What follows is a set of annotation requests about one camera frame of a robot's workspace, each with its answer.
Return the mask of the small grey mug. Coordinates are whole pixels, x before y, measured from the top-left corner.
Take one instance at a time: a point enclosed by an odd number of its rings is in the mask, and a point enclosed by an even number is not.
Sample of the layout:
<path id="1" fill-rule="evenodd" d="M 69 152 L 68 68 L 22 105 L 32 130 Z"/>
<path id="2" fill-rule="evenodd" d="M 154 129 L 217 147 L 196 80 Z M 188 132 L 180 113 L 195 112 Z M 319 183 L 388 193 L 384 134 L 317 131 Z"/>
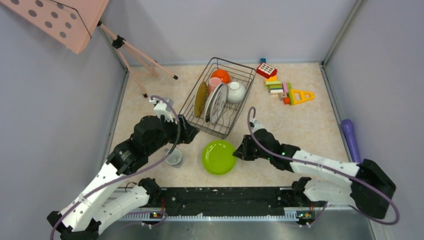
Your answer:
<path id="1" fill-rule="evenodd" d="M 179 168 L 183 162 L 182 153 L 178 149 L 174 149 L 172 152 L 168 148 L 165 149 L 165 152 L 169 154 L 169 156 L 165 159 L 165 161 L 171 165 L 172 167 Z"/>

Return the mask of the white plate green red rim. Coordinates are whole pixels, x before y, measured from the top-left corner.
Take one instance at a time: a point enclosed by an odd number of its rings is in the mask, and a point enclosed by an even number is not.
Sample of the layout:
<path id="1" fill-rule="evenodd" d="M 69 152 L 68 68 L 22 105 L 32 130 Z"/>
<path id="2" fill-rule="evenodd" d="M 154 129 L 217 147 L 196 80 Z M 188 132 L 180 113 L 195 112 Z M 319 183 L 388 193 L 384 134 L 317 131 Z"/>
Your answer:
<path id="1" fill-rule="evenodd" d="M 207 101 L 205 103 L 205 108 L 203 111 L 203 119 L 205 123 L 208 123 L 210 121 L 210 108 L 211 103 L 215 97 L 215 94 L 219 91 L 219 89 L 223 86 L 223 83 L 220 83 L 208 96 Z"/>

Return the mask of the woven bamboo tray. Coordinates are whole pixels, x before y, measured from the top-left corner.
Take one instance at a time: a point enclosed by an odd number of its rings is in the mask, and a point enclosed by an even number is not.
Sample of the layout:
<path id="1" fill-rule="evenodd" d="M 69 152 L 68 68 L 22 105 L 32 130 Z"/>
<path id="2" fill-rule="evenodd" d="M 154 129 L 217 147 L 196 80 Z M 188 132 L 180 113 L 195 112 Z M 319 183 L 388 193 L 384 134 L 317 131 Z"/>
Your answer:
<path id="1" fill-rule="evenodd" d="M 208 86 L 205 82 L 202 82 L 196 92 L 194 105 L 193 105 L 193 113 L 195 118 L 199 118 L 206 105 L 206 101 L 208 98 Z"/>

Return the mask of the white plate red characters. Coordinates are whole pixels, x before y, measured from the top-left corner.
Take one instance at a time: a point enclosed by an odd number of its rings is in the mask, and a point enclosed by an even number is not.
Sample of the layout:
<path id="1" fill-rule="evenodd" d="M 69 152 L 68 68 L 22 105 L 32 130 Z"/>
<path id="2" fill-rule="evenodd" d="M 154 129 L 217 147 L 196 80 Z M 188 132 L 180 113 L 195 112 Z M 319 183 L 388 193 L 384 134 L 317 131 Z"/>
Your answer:
<path id="1" fill-rule="evenodd" d="M 229 88 L 227 84 L 218 90 L 210 105 L 210 123 L 215 125 L 223 114 L 224 106 L 227 103 Z"/>

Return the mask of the white cup pink handle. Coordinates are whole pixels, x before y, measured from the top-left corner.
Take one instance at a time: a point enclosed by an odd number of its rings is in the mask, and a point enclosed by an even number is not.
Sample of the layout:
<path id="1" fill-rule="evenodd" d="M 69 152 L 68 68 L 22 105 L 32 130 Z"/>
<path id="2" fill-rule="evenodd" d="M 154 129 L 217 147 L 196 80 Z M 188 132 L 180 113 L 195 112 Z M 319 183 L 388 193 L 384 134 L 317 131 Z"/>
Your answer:
<path id="1" fill-rule="evenodd" d="M 221 78 L 211 77 L 207 84 L 208 95 L 210 95 L 215 90 L 215 88 L 218 87 L 221 83 Z"/>

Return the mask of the white ceramic bowl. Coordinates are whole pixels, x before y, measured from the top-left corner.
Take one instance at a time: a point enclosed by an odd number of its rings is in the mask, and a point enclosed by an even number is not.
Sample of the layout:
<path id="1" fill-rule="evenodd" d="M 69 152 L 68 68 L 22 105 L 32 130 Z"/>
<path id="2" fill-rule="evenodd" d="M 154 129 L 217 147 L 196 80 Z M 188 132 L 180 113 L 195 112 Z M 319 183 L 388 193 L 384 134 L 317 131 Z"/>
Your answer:
<path id="1" fill-rule="evenodd" d="M 228 84 L 227 101 L 232 104 L 241 103 L 245 97 L 246 88 L 237 81 L 232 81 Z"/>

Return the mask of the orange bowl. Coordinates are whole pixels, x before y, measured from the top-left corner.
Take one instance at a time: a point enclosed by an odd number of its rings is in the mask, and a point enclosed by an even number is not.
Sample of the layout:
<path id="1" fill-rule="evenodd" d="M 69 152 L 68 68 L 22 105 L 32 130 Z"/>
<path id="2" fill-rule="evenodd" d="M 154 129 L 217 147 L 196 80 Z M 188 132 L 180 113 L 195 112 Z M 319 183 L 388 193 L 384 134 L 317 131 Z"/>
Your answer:
<path id="1" fill-rule="evenodd" d="M 217 69 L 211 74 L 212 78 L 219 78 L 222 83 L 228 84 L 231 82 L 230 74 L 224 69 Z"/>

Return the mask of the grey wire dish rack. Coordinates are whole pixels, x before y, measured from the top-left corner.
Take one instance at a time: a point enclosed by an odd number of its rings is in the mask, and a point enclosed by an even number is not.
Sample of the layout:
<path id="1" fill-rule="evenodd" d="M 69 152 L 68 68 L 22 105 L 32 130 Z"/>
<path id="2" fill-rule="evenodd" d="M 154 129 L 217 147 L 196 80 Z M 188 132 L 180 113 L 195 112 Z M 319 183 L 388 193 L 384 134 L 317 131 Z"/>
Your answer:
<path id="1" fill-rule="evenodd" d="M 196 117 L 195 100 L 198 88 L 201 83 L 208 84 L 212 78 L 212 73 L 216 70 L 227 71 L 230 81 L 244 87 L 245 94 L 238 103 L 231 103 L 229 102 L 230 88 L 221 85 L 221 89 L 213 90 L 206 98 L 204 111 L 199 117 Z M 255 77 L 256 70 L 253 67 L 220 57 L 213 57 L 207 63 L 198 80 L 194 83 L 179 114 L 184 115 L 187 122 L 200 131 L 220 139 L 225 139 L 236 125 L 253 86 Z"/>

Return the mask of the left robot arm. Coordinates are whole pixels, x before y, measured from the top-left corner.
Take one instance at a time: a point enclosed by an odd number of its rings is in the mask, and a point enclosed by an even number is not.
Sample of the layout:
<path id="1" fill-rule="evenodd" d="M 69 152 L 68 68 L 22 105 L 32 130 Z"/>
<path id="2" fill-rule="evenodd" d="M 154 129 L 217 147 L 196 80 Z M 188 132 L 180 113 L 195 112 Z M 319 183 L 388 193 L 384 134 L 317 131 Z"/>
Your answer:
<path id="1" fill-rule="evenodd" d="M 62 240 L 96 240 L 110 225 L 130 211 L 160 202 L 160 187 L 145 178 L 132 190 L 108 201 L 126 180 L 162 163 L 178 144 L 190 144 L 199 129 L 178 115 L 172 103 L 153 95 L 154 115 L 141 118 L 129 139 L 116 145 L 88 186 L 67 207 L 52 211 L 47 221 Z"/>

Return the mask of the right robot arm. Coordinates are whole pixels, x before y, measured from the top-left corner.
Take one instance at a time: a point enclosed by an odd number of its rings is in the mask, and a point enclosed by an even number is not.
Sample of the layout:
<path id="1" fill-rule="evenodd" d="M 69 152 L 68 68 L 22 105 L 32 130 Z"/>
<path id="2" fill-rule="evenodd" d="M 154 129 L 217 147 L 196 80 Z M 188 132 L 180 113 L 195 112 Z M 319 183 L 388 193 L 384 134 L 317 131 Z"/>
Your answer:
<path id="1" fill-rule="evenodd" d="M 279 170 L 306 174 L 292 185 L 297 205 L 333 202 L 352 206 L 374 219 L 386 217 L 389 202 L 358 182 L 367 183 L 389 199 L 393 197 L 396 185 L 373 160 L 354 163 L 321 157 L 298 146 L 279 143 L 257 120 L 249 126 L 252 133 L 244 135 L 233 156 L 244 161 L 266 159 Z"/>

